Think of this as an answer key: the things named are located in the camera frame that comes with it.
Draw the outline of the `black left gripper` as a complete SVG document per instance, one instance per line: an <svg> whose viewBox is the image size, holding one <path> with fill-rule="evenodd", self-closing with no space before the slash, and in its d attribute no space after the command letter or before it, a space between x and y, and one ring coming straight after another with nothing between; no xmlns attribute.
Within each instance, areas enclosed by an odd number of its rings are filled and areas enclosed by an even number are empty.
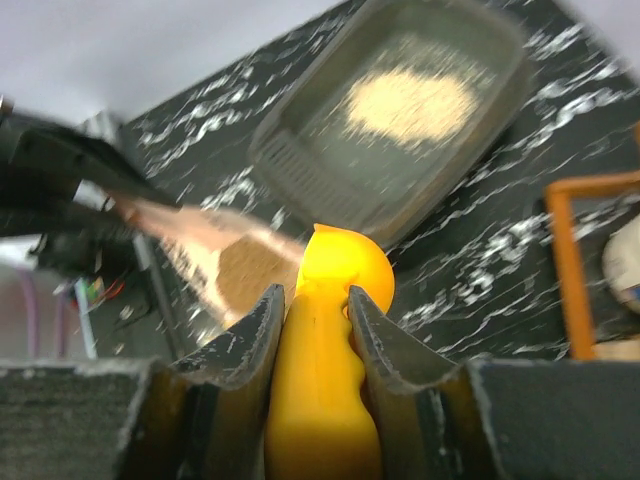
<svg viewBox="0 0 640 480"><path fill-rule="evenodd" d="M70 127L2 100L2 238L33 237L26 256L39 268L94 272L105 247L135 237L109 204L114 193L179 207L131 165L112 118Z"/></svg>

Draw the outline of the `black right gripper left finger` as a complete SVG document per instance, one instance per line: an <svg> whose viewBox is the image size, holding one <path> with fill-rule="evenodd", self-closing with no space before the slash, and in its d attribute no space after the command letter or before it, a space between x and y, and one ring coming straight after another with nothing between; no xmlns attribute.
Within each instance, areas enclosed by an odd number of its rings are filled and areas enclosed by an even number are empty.
<svg viewBox="0 0 640 480"><path fill-rule="evenodd" d="M5 479L261 479L284 290L166 365L157 359L1 363Z"/></svg>

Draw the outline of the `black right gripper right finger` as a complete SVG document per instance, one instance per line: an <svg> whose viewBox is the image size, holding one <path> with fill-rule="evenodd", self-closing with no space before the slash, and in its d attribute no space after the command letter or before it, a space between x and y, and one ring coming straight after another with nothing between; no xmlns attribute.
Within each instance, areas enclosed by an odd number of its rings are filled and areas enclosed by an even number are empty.
<svg viewBox="0 0 640 480"><path fill-rule="evenodd" d="M388 479L635 479L639 367L630 362L455 364L348 300Z"/></svg>

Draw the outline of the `yellow plastic scoop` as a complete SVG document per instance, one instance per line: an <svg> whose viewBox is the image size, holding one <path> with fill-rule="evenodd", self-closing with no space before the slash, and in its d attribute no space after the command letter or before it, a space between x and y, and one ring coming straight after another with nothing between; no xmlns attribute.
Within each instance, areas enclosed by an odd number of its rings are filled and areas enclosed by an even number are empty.
<svg viewBox="0 0 640 480"><path fill-rule="evenodd" d="M317 224L301 261L273 369L264 438L269 479L379 479L379 436L362 399L363 362L352 341L349 290L387 312L389 260L366 236Z"/></svg>

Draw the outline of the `pink cat litter bag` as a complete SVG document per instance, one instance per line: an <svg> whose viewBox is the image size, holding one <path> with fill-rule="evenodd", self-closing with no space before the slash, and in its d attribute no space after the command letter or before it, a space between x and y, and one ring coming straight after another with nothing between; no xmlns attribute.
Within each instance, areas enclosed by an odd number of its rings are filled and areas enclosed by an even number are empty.
<svg viewBox="0 0 640 480"><path fill-rule="evenodd" d="M304 245L250 215L222 208L170 208L119 196L127 223L160 243L178 275L216 321L229 328L273 284L293 301Z"/></svg>

